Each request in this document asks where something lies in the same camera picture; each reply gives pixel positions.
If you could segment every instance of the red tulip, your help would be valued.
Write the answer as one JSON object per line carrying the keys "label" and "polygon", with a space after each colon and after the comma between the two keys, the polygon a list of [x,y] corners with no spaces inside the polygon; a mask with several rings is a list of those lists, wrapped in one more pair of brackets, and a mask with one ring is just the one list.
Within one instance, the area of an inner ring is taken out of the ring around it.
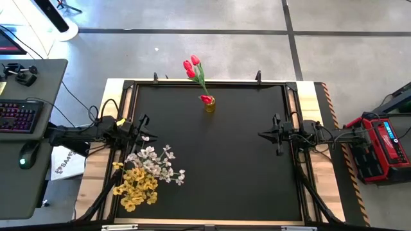
{"label": "red tulip", "polygon": [[191,63],[188,60],[184,61],[182,63],[182,65],[184,66],[185,70],[187,70],[187,71],[188,71],[188,69],[193,68],[193,66],[191,65]]}
{"label": "red tulip", "polygon": [[195,72],[190,68],[187,70],[187,75],[188,75],[188,78],[194,78]]}
{"label": "red tulip", "polygon": [[195,55],[191,55],[191,62],[193,63],[193,65],[197,65],[200,63],[200,59]]}
{"label": "red tulip", "polygon": [[211,96],[206,96],[206,95],[201,95],[201,100],[202,100],[204,103],[211,103],[211,102],[213,101],[213,99],[212,99]]}

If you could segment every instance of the white stand base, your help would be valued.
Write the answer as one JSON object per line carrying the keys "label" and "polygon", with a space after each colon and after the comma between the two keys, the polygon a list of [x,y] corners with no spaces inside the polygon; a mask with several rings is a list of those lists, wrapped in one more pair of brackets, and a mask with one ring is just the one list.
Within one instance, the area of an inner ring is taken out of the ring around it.
{"label": "white stand base", "polygon": [[69,29],[66,32],[59,32],[58,30],[56,30],[55,33],[55,39],[57,41],[68,41],[72,38],[74,38],[77,34],[78,34],[78,26],[77,24],[75,24],[73,21],[69,20],[69,19],[64,19],[67,23],[67,25],[69,25]]}

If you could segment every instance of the small glass vase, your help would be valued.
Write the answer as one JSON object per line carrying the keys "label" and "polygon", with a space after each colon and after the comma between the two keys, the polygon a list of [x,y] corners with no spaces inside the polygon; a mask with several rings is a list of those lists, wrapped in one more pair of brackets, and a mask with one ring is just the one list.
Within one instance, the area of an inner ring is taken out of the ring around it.
{"label": "small glass vase", "polygon": [[204,109],[206,112],[214,112],[216,110],[216,99],[212,97],[211,103],[204,103]]}

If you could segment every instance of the artificial flower bouquet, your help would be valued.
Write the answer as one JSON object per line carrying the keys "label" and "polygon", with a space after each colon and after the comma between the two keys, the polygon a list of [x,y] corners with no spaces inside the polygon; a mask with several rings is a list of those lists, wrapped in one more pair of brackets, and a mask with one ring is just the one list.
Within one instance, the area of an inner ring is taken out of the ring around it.
{"label": "artificial flower bouquet", "polygon": [[[141,137],[144,141],[149,141],[149,137]],[[158,181],[164,180],[167,183],[174,181],[178,185],[183,184],[185,178],[184,170],[175,173],[171,168],[170,160],[175,159],[171,147],[166,145],[160,155],[156,154],[154,147],[148,146],[144,149],[144,142],[138,153],[129,154],[126,163],[133,164],[131,170],[124,169],[123,163],[113,162],[115,169],[123,171],[124,183],[113,188],[114,195],[123,195],[120,204],[128,212],[136,209],[136,206],[146,200],[151,205],[157,201],[155,189],[159,186]]]}

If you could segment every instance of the keyboard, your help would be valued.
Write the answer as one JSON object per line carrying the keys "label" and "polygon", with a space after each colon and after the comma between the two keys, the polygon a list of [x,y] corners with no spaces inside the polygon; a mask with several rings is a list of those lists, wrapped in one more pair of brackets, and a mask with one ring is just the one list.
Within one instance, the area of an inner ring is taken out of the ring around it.
{"label": "keyboard", "polygon": [[0,133],[33,133],[41,101],[0,99]]}

